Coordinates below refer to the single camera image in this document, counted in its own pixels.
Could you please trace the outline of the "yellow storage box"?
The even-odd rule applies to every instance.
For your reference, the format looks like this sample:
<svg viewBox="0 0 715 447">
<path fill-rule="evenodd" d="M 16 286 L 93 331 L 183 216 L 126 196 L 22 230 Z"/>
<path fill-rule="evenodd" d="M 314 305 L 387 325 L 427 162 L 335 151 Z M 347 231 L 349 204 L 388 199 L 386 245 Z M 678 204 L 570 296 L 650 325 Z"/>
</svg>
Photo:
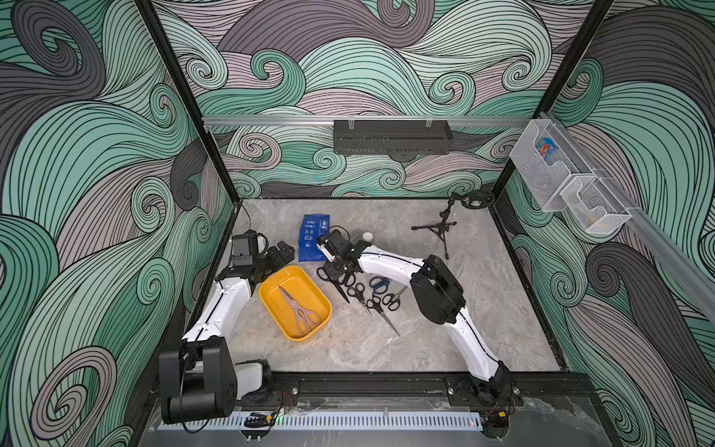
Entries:
<svg viewBox="0 0 715 447">
<path fill-rule="evenodd" d="M 309 340 L 333 314 L 333 305 L 300 266 L 285 266 L 260 287 L 259 296 L 283 334 L 293 342 Z"/>
</svg>

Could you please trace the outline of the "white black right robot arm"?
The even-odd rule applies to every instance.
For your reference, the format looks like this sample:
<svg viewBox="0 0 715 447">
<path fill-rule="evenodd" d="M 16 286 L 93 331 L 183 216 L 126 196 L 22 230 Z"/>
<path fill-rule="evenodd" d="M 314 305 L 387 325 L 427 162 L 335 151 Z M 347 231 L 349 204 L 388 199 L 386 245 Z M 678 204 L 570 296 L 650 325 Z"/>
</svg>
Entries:
<svg viewBox="0 0 715 447">
<path fill-rule="evenodd" d="M 364 273 L 396 281 L 411 289 L 422 315 L 443 326 L 459 349 L 476 393 L 489 405 L 512 404 L 511 372 L 487 346 L 469 315 L 465 291 L 445 262 L 436 255 L 425 259 L 390 253 L 367 241 L 356 243 L 338 231 L 320 236 L 318 248 L 326 256 L 328 275 Z"/>
</svg>

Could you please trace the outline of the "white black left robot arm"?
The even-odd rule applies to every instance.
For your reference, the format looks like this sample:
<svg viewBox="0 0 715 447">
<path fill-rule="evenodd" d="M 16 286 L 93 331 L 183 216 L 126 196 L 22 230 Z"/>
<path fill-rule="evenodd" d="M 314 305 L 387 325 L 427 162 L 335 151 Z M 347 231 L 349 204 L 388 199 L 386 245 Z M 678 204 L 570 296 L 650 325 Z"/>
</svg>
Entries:
<svg viewBox="0 0 715 447">
<path fill-rule="evenodd" d="M 191 329 L 159 355 L 159 402 L 164 423 L 185 425 L 223 418 L 236 402 L 264 386 L 265 361 L 236 365 L 227 337 L 255 287 L 288 266 L 295 249 L 284 241 L 258 248 L 256 234 L 232 238 L 228 265 L 214 281 L 214 294 Z"/>
</svg>

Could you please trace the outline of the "large black handled scissors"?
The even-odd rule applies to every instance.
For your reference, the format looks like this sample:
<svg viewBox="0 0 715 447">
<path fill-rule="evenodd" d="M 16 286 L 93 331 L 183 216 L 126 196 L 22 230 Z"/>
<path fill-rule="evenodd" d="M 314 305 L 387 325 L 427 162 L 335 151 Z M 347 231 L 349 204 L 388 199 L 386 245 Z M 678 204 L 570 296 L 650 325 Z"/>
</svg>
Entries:
<svg viewBox="0 0 715 447">
<path fill-rule="evenodd" d="M 325 281 L 331 283 L 333 287 L 337 290 L 338 294 L 342 296 L 346 303 L 350 303 L 348 295 L 346 293 L 346 288 L 352 287 L 356 284 L 357 279 L 353 273 L 339 273 L 336 277 L 333 277 L 324 266 L 320 266 L 317 269 L 318 277 Z"/>
</svg>

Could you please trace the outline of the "small black scissors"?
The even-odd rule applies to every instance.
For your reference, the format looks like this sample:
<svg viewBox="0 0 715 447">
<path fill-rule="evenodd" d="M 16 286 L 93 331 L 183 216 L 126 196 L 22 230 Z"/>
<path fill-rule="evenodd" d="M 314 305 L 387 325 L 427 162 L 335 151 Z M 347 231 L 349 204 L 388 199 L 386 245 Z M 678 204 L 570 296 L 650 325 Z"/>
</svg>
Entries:
<svg viewBox="0 0 715 447">
<path fill-rule="evenodd" d="M 401 305 L 400 298 L 406 290 L 407 287 L 403 286 L 398 292 L 388 292 L 382 298 L 382 306 L 387 308 L 389 311 L 398 310 Z"/>
</svg>

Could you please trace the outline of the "long thin black scissors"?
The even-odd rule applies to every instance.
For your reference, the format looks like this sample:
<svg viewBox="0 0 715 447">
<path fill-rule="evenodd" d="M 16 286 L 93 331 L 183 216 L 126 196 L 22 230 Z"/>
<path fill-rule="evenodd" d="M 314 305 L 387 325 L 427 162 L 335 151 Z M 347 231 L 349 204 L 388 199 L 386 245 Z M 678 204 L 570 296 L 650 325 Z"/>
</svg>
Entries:
<svg viewBox="0 0 715 447">
<path fill-rule="evenodd" d="M 392 332 L 397 336 L 400 337 L 400 333 L 398 332 L 398 329 L 395 327 L 395 325 L 389 320 L 389 317 L 387 314 L 385 314 L 385 311 L 383 310 L 381 300 L 374 296 L 372 298 L 369 298 L 366 301 L 368 309 L 372 309 L 378 313 L 378 315 L 387 323 L 389 328 L 392 330 Z"/>
</svg>

